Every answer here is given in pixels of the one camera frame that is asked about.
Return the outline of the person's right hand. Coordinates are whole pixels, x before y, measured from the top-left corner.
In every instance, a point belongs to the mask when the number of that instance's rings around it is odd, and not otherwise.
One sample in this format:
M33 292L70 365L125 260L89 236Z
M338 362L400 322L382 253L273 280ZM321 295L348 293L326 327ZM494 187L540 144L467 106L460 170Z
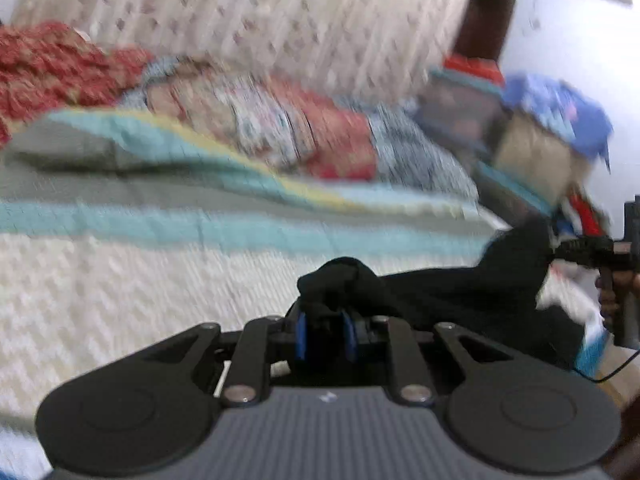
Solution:
M600 313L605 327L616 334L622 327L622 316L626 297L633 294L639 298L639 274L632 271L613 272L601 269L596 281L599 292Z

